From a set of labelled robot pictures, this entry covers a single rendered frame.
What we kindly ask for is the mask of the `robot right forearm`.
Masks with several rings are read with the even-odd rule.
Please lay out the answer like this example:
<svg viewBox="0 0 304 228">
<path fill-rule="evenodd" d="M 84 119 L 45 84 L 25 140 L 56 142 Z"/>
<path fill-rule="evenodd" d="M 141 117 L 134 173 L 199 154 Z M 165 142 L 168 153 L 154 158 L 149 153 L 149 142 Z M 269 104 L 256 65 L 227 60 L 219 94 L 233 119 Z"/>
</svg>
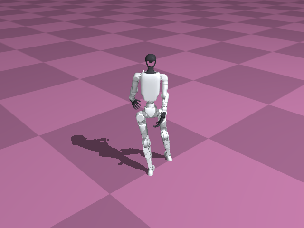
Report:
<svg viewBox="0 0 304 228">
<path fill-rule="evenodd" d="M 166 111 L 167 111 L 168 99 L 169 99 L 169 93 L 166 94 L 165 99 L 162 99 L 162 100 L 161 100 L 161 102 L 162 102 L 162 106 L 161 106 L 161 115 L 162 115 L 163 112 L 166 112 Z M 166 112 L 166 115 L 167 115 L 167 112 Z M 166 116 L 166 115 L 165 115 L 165 116 Z"/>
</svg>

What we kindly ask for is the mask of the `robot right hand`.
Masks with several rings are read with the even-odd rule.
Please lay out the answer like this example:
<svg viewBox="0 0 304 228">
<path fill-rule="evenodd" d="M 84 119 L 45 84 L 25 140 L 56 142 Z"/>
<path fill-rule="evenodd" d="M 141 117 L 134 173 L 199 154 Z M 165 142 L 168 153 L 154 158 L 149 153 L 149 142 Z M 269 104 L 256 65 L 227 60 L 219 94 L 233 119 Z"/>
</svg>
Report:
<svg viewBox="0 0 304 228">
<path fill-rule="evenodd" d="M 161 118 L 160 118 L 160 120 L 158 121 L 158 122 L 156 122 L 156 126 L 153 126 L 153 127 L 159 127 L 160 126 L 160 124 L 163 122 L 163 119 L 165 118 L 165 115 L 166 115 L 166 112 L 163 112 L 162 113 L 162 115 L 160 115 L 161 116 Z"/>
</svg>

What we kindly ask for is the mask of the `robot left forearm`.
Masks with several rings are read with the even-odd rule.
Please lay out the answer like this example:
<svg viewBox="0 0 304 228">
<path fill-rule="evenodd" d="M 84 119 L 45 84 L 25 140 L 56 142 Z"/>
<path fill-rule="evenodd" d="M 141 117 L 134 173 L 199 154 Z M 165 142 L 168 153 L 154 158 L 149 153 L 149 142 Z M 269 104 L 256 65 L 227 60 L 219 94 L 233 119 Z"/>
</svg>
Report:
<svg viewBox="0 0 304 228">
<path fill-rule="evenodd" d="M 132 102 L 135 100 L 135 95 L 136 95 L 136 93 L 132 93 L 132 87 L 131 87 L 129 99 L 130 99 Z"/>
</svg>

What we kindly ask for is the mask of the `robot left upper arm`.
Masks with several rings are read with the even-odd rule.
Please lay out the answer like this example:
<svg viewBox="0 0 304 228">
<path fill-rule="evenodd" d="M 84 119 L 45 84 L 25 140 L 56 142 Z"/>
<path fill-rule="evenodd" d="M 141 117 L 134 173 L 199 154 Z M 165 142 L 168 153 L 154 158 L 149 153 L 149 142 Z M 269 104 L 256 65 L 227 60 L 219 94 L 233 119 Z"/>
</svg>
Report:
<svg viewBox="0 0 304 228">
<path fill-rule="evenodd" d="M 135 73 L 134 76 L 133 76 L 133 81 L 132 81 L 132 93 L 137 93 L 138 92 L 138 83 L 139 83 L 139 80 L 140 80 L 140 76 L 141 76 L 141 73 Z"/>
</svg>

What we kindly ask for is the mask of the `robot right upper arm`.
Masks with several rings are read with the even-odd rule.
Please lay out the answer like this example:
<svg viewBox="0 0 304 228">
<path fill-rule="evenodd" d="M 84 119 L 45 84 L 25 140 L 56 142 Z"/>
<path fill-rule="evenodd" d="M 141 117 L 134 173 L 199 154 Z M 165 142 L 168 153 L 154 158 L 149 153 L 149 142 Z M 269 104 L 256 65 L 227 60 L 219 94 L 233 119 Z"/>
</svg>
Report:
<svg viewBox="0 0 304 228">
<path fill-rule="evenodd" d="M 161 93 L 161 98 L 165 99 L 166 94 L 167 94 L 167 90 L 168 90 L 168 77 L 165 74 L 160 74 L 161 80 L 162 80 L 162 93 Z"/>
</svg>

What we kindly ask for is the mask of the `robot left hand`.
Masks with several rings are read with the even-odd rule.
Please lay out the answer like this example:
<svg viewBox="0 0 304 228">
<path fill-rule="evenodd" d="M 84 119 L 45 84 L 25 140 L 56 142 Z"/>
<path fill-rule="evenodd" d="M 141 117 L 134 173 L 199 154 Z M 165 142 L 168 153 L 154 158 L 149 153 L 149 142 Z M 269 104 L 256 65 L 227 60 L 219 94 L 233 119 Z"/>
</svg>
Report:
<svg viewBox="0 0 304 228">
<path fill-rule="evenodd" d="M 131 100 L 130 100 L 130 101 L 131 101 Z M 135 99 L 133 102 L 132 102 L 132 101 L 131 101 L 131 102 L 132 102 L 133 107 L 134 107 L 134 108 L 136 107 L 136 108 L 138 109 L 138 107 L 139 107 L 138 105 L 140 105 L 140 104 L 139 104 L 137 101 L 141 102 L 140 100 L 137 100 L 137 99 Z M 136 105 L 137 105 L 138 107 L 137 107 Z M 141 105 L 140 105 L 140 106 L 141 106 Z M 136 109 L 136 108 L 135 108 L 135 109 Z"/>
</svg>

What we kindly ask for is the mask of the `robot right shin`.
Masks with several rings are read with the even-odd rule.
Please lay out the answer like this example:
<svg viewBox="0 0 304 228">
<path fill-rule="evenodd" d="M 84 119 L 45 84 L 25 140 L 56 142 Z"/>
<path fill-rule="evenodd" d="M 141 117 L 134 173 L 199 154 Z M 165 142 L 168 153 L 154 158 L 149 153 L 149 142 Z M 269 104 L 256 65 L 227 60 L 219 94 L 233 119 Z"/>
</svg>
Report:
<svg viewBox="0 0 304 228">
<path fill-rule="evenodd" d="M 163 145 L 166 149 L 166 154 L 167 156 L 169 155 L 170 156 L 170 141 L 169 141 L 169 135 L 168 135 L 168 132 L 166 131 L 166 134 L 167 134 L 167 139 L 163 139 Z"/>
</svg>

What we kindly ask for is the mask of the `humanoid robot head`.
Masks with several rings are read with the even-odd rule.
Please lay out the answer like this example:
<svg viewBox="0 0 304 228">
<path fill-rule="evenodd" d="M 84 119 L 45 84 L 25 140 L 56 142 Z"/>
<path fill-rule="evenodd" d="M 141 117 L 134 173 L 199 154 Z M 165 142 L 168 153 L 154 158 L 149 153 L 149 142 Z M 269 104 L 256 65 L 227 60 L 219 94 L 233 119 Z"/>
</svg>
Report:
<svg viewBox="0 0 304 228">
<path fill-rule="evenodd" d="M 155 56 L 154 54 L 148 54 L 148 55 L 146 56 L 146 58 L 145 58 L 145 61 L 146 61 L 146 65 L 147 65 L 147 67 L 148 67 L 148 70 L 147 70 L 145 73 L 147 73 L 147 74 L 155 74 L 156 72 L 154 72 L 153 67 L 154 67 L 155 64 L 156 64 L 156 56 Z M 147 61 L 148 61 L 149 63 L 152 63 L 153 61 L 155 61 L 155 63 L 154 63 L 154 65 L 153 65 L 152 67 L 150 67 L 150 66 L 148 66 L 148 64 L 147 64 Z"/>
</svg>

